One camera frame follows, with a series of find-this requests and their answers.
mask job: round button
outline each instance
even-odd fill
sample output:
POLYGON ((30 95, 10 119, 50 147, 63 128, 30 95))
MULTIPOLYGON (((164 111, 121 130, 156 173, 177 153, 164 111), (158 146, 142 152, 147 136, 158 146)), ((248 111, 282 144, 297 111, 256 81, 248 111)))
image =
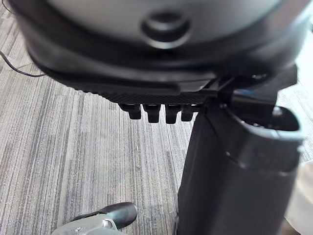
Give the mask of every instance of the round button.
POLYGON ((190 34, 190 22, 176 11, 156 12, 142 23, 145 41, 159 49, 171 49, 184 44, 190 34))

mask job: gray plastic part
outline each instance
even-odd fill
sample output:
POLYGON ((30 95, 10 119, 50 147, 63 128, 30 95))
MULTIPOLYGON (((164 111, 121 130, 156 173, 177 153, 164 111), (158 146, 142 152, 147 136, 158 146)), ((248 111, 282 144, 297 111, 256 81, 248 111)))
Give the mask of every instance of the gray plastic part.
POLYGON ((57 228, 51 235, 125 235, 106 214, 75 220, 57 228))
POLYGON ((156 12, 179 12, 191 23, 185 44, 213 41, 244 29, 280 0, 48 0, 72 21, 110 37, 142 44, 141 25, 156 12))

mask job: wire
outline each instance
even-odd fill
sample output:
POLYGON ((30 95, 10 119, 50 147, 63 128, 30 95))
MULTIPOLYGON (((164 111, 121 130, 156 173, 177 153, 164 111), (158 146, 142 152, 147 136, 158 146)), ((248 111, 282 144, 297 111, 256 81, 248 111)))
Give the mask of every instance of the wire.
MULTIPOLYGON (((10 11, 9 8, 7 8, 7 6, 4 4, 4 0, 1 0, 1 3, 2 3, 3 7, 4 7, 8 12, 10 12, 11 14, 14 15, 14 13, 13 13, 12 11, 10 11)), ((8 58, 5 56, 5 54, 4 54, 2 51, 0 51, 0 55, 1 55, 1 57, 4 59, 4 61, 8 64, 8 66, 10 66, 11 69, 13 69, 14 71, 16 71, 16 72, 18 72, 18 73, 21 73, 21 74, 23 74, 23 75, 30 76, 30 77, 43 77, 43 76, 45 76, 45 74, 32 75, 32 74, 23 72, 23 71, 17 69, 16 67, 14 67, 14 66, 10 63, 10 61, 8 60, 8 58)))
POLYGON ((8 12, 10 12, 11 14, 14 15, 14 13, 13 13, 12 11, 10 11, 9 8, 7 8, 7 6, 4 4, 4 0, 1 0, 1 3, 2 3, 3 7, 4 7, 8 12))
POLYGON ((10 61, 8 60, 8 58, 5 56, 5 54, 0 51, 0 55, 1 57, 4 59, 4 61, 8 64, 8 66, 10 66, 11 69, 13 69, 14 71, 18 72, 18 73, 21 73, 23 75, 26 75, 26 76, 30 76, 30 77, 43 77, 45 76, 46 74, 39 74, 39 75, 33 75, 33 74, 29 74, 29 73, 26 73, 26 72, 23 72, 21 70, 18 70, 17 68, 15 68, 11 63, 10 61))

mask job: striped carpet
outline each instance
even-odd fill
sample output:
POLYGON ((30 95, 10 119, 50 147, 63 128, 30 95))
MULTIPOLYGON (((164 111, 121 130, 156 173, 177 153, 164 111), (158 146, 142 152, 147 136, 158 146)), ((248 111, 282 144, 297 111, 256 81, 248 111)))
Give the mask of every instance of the striped carpet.
MULTIPOLYGON (((0 49, 25 72, 31 63, 14 17, 0 7, 0 49)), ((279 103, 297 112, 313 158, 313 36, 298 59, 300 81, 279 103)), ((129 235, 170 235, 192 122, 129 120, 116 104, 30 78, 0 60, 0 235, 49 235, 71 218, 131 201, 129 235)))

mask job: white object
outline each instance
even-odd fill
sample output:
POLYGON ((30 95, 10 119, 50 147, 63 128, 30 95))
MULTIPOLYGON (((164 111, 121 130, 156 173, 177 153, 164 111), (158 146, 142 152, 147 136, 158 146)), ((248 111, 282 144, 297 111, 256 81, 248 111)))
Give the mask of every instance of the white object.
POLYGON ((313 235, 313 161, 299 167, 285 218, 301 235, 313 235))

